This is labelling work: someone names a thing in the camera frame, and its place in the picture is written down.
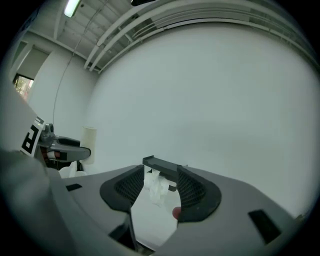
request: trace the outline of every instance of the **cable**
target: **cable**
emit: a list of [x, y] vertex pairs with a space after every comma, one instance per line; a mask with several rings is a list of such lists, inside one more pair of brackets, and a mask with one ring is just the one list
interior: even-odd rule
[[79, 45], [80, 42], [82, 41], [82, 39], [83, 39], [84, 35], [86, 34], [87, 30], [89, 29], [89, 26], [91, 25], [93, 19], [94, 19], [94, 18], [97, 16], [97, 14], [106, 6], [107, 2], [108, 2], [108, 0], [106, 0], [106, 1], [104, 2], [104, 4], [103, 4], [101, 7], [99, 7], [99, 9], [92, 15], [92, 17], [91, 17], [90, 20], [88, 21], [87, 25], [86, 25], [85, 28], [84, 28], [83, 34], [81, 35], [78, 43], [76, 44], [76, 46], [75, 46], [75, 48], [74, 48], [74, 50], [73, 50], [73, 53], [72, 53], [72, 55], [71, 55], [71, 58], [70, 58], [70, 60], [68, 61], [67, 65], [66, 65], [66, 67], [65, 67], [65, 69], [64, 69], [64, 71], [63, 71], [63, 73], [62, 73], [62, 76], [61, 76], [61, 79], [60, 79], [58, 88], [57, 88], [57, 90], [56, 90], [55, 99], [54, 99], [54, 104], [53, 104], [53, 116], [52, 116], [52, 123], [53, 123], [53, 125], [55, 125], [55, 111], [56, 111], [56, 102], [57, 102], [58, 92], [59, 92], [59, 89], [60, 89], [62, 80], [63, 80], [63, 78], [64, 78], [64, 76], [65, 76], [65, 73], [66, 73], [66, 71], [67, 71], [67, 69], [68, 69], [68, 67], [69, 67], [69, 65], [70, 65], [70, 63], [71, 63], [71, 61], [72, 61], [75, 53], [76, 53], [76, 50], [77, 50], [78, 45]]

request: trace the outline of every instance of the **fluorescent light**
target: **fluorescent light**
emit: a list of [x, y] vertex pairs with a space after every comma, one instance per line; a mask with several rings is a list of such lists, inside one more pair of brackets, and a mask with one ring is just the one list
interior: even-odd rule
[[64, 9], [64, 15], [71, 18], [75, 14], [80, 1], [81, 0], [69, 0]]

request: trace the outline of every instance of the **window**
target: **window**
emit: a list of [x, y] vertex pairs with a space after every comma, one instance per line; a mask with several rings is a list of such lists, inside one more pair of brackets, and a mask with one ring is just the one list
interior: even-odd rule
[[14, 80], [14, 87], [16, 91], [21, 95], [21, 97], [27, 101], [28, 94], [30, 91], [30, 88], [34, 82], [33, 79], [27, 78], [25, 76], [22, 76], [20, 74], [16, 74]]

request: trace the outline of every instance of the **ceiling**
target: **ceiling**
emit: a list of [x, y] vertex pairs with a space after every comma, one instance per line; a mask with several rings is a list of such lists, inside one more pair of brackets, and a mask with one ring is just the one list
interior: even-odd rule
[[72, 18], [67, 0], [47, 0], [29, 31], [74, 51], [83, 68], [101, 73], [143, 40], [174, 27], [224, 22], [268, 32], [314, 65], [315, 53], [295, 20], [269, 0], [157, 0], [133, 7], [130, 0], [82, 0]]

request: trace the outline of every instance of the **white cylinder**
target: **white cylinder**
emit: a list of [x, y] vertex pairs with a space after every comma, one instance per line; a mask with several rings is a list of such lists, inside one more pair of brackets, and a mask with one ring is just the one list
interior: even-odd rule
[[95, 162], [96, 136], [97, 129], [83, 126], [80, 147], [91, 150], [91, 155], [88, 158], [80, 160], [83, 165], [92, 165]]

